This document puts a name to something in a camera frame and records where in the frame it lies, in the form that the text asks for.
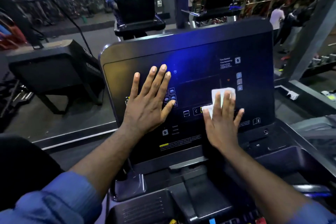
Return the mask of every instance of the touchscreen display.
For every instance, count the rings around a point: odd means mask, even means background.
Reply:
[[[140,88],[152,66],[171,72],[164,104],[176,100],[167,120],[145,135],[131,154],[135,163],[200,145],[206,140],[201,107],[213,89],[236,90],[236,111],[245,109],[239,132],[274,122],[273,57],[269,33],[105,64],[118,125],[123,121],[133,75]]]

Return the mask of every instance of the monitor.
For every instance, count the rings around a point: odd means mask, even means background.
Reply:
[[[100,63],[118,126],[135,72],[141,74],[140,88],[152,66],[166,64],[172,75],[164,104],[175,99],[175,106],[166,121],[137,144],[131,162],[201,145],[206,140],[201,107],[212,103],[213,89],[235,89],[236,110],[245,109],[239,133],[274,123],[271,31],[268,20],[242,20],[105,49]]]

